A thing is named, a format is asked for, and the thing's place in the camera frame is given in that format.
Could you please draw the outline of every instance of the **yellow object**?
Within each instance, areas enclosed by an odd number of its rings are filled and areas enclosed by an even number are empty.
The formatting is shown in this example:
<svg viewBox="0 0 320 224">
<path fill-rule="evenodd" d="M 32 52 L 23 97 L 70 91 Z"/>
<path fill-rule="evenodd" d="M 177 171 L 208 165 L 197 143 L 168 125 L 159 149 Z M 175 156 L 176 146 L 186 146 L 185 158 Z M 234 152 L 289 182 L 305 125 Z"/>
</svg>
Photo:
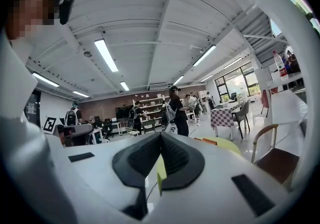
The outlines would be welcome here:
<svg viewBox="0 0 320 224">
<path fill-rule="evenodd" d="M 204 137 L 204 138 L 206 138 L 207 140 L 215 141 L 217 143 L 218 147 L 229 149 L 229 150 L 241 155 L 239 148 L 234 143 L 232 143 L 230 140 L 227 140 L 225 138 L 218 138 L 218 137 L 214 137 L 214 138 Z"/>
</svg>

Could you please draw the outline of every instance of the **fluorescent light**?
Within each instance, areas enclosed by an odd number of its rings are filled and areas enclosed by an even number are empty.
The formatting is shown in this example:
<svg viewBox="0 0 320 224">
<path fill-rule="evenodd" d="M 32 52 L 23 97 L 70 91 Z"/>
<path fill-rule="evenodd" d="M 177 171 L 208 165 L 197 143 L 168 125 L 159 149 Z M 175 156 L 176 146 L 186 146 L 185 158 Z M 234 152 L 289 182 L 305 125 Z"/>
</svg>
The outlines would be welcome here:
<svg viewBox="0 0 320 224">
<path fill-rule="evenodd" d="M 123 86 L 123 88 L 124 88 L 125 91 L 129 91 L 129 88 L 128 88 L 128 86 L 126 85 L 125 82 L 120 82 L 120 84 Z"/>
<path fill-rule="evenodd" d="M 50 85 L 52 85 L 52 86 L 54 86 L 54 87 L 59 87 L 59 84 L 58 84 L 58 83 L 52 82 L 51 80 L 48 80 L 47 78 L 41 76 L 40 74 L 33 73 L 32 75 L 35 76 L 36 78 L 38 78 L 39 80 L 42 80 L 42 81 L 44 81 L 44 82 L 49 83 Z"/>
<path fill-rule="evenodd" d="M 205 57 L 207 57 L 214 49 L 216 48 L 216 45 L 211 45 L 206 52 L 200 57 L 194 64 L 193 66 L 197 66 Z"/>
<path fill-rule="evenodd" d="M 94 42 L 95 46 L 99 50 L 100 54 L 102 55 L 103 59 L 105 60 L 106 64 L 109 66 L 112 72 L 117 72 L 118 68 L 116 67 L 108 48 L 106 47 L 106 43 L 104 39 L 97 40 Z"/>
<path fill-rule="evenodd" d="M 209 79 L 209 78 L 212 77 L 212 76 L 213 76 L 213 74 L 211 74 L 210 76 L 204 78 L 204 79 L 203 79 L 202 81 L 200 81 L 200 82 L 204 82 L 206 79 Z"/>
<path fill-rule="evenodd" d="M 231 64 L 228 64 L 227 66 L 225 66 L 223 69 L 228 68 L 229 66 L 235 64 L 236 62 L 240 61 L 242 58 L 238 58 L 237 60 L 233 61 Z"/>
<path fill-rule="evenodd" d="M 82 93 L 80 93 L 80 92 L 78 92 L 78 91 L 73 91 L 73 93 L 78 94 L 78 95 L 80 95 L 80 96 L 83 96 L 83 97 L 85 97 L 85 98 L 88 98 L 88 97 L 89 97 L 89 96 L 87 96 L 87 95 L 85 95 L 85 94 L 82 94 Z"/>
<path fill-rule="evenodd" d="M 180 76 L 180 78 L 177 79 L 177 81 L 173 85 L 177 84 L 183 77 L 184 77 L 184 75 Z"/>
</svg>

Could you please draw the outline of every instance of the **black t-shirt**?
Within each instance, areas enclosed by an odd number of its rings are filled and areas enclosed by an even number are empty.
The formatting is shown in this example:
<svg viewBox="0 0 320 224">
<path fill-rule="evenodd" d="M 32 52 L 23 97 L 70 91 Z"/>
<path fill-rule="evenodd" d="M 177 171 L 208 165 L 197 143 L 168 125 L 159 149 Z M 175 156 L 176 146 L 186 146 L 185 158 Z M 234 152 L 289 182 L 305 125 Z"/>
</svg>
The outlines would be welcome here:
<svg viewBox="0 0 320 224">
<path fill-rule="evenodd" d="M 176 118 L 176 119 L 180 119 L 180 118 L 183 118 L 183 119 L 185 119 L 185 120 L 188 119 L 185 111 L 179 111 L 179 109 L 180 109 L 181 107 L 183 107 L 183 105 L 182 105 L 182 103 L 181 103 L 181 101 L 180 101 L 179 98 L 171 99 L 169 105 L 171 106 L 171 108 L 172 108 L 174 111 L 176 111 L 176 113 L 175 113 L 175 118 Z"/>
<path fill-rule="evenodd" d="M 134 122 L 141 123 L 140 115 L 143 114 L 143 110 L 141 110 L 140 107 L 136 107 L 136 106 L 133 109 L 136 111 L 136 119 L 134 119 L 135 120 Z"/>
</svg>

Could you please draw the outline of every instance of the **black backpack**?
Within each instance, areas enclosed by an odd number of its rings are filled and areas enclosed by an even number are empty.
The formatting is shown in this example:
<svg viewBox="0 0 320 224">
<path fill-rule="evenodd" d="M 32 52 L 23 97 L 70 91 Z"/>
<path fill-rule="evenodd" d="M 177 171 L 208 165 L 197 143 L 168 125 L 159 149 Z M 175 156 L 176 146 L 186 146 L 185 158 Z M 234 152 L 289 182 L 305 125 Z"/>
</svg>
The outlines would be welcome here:
<svg viewBox="0 0 320 224">
<path fill-rule="evenodd" d="M 66 126 L 73 126 L 73 125 L 77 125 L 78 124 L 78 118 L 77 118 L 77 112 L 78 109 L 69 109 L 68 113 L 66 114 L 66 118 L 65 118 L 65 125 Z"/>
<path fill-rule="evenodd" d="M 135 120 L 138 117 L 138 114 L 136 112 L 136 109 L 134 107 L 132 107 L 129 111 L 129 119 Z"/>
</svg>

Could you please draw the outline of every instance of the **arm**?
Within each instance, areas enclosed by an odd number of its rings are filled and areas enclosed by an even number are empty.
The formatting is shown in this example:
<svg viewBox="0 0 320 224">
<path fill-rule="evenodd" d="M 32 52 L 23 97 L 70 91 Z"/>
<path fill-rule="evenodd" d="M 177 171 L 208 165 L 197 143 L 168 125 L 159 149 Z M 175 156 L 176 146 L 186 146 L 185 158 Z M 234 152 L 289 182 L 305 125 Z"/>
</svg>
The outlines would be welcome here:
<svg viewBox="0 0 320 224">
<path fill-rule="evenodd" d="M 143 115 L 145 118 L 150 119 L 150 117 L 149 117 L 149 116 L 147 116 L 147 114 L 146 114 L 146 113 L 143 113 L 142 115 Z"/>
<path fill-rule="evenodd" d="M 189 110 L 189 107 L 181 107 L 181 108 L 179 109 L 179 111 L 187 111 L 187 110 Z"/>
</svg>

